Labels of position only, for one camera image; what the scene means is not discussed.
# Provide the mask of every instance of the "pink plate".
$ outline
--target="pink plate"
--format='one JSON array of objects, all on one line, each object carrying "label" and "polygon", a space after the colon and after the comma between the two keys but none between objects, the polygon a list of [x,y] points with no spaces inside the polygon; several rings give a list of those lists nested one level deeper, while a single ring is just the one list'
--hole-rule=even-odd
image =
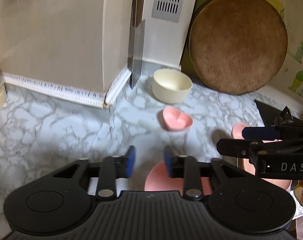
[{"label": "pink plate", "polygon": [[[212,189],[208,178],[201,178],[203,184],[204,195],[210,195]],[[179,190],[182,194],[183,179],[168,177],[164,162],[160,162],[153,167],[147,176],[145,182],[145,191],[169,191]]]},{"label": "pink plate", "polygon": [[182,131],[190,128],[193,124],[193,119],[189,114],[183,113],[174,107],[166,107],[163,110],[163,118],[170,131]]},{"label": "pink plate", "polygon": [[[233,139],[244,139],[241,132],[245,127],[249,127],[249,125],[245,124],[245,123],[236,123],[234,125],[234,127],[232,128],[231,131],[231,137]],[[255,167],[254,165],[249,163],[248,159],[238,159],[238,163],[239,168],[244,169],[245,171],[247,171],[250,174],[255,175]],[[289,191],[290,190],[290,184],[291,184],[291,180],[285,180],[285,179],[264,179],[278,187],[283,188],[284,190]]]}]

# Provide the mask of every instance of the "ribbed black surface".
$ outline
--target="ribbed black surface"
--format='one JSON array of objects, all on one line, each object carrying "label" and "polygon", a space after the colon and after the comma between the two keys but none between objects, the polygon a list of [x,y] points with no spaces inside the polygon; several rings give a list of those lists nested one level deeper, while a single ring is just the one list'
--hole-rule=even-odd
[{"label": "ribbed black surface", "polygon": [[80,226],[56,236],[29,236],[14,231],[6,240],[292,240],[285,231],[245,236],[218,224],[202,203],[184,200],[176,191],[123,192],[101,202]]}]

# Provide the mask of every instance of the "tiled wall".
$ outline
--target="tiled wall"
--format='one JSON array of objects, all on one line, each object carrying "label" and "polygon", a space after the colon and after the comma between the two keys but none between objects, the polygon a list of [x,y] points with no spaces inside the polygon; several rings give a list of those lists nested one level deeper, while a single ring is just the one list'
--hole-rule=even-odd
[{"label": "tiled wall", "polygon": [[298,101],[303,101],[303,0],[282,2],[288,33],[288,50],[281,70],[269,85]]}]

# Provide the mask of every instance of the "white bowl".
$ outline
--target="white bowl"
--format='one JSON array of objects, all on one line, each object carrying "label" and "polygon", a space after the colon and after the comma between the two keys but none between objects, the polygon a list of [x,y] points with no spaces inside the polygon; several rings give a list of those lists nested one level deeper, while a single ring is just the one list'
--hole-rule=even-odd
[{"label": "white bowl", "polygon": [[192,81],[187,75],[167,68],[155,71],[151,86],[155,98],[167,104],[183,102],[191,87]]}]

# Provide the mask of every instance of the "metal pin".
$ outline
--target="metal pin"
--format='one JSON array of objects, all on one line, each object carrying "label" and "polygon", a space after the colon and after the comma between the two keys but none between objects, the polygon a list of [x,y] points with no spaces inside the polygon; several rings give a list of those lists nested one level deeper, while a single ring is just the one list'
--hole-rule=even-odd
[{"label": "metal pin", "polygon": [[111,197],[112,195],[114,195],[114,192],[110,189],[102,189],[98,192],[100,197]]},{"label": "metal pin", "polygon": [[201,195],[201,191],[199,189],[195,189],[195,188],[192,188],[192,189],[189,189],[189,190],[186,190],[186,195],[189,196],[189,197],[199,197]]}]

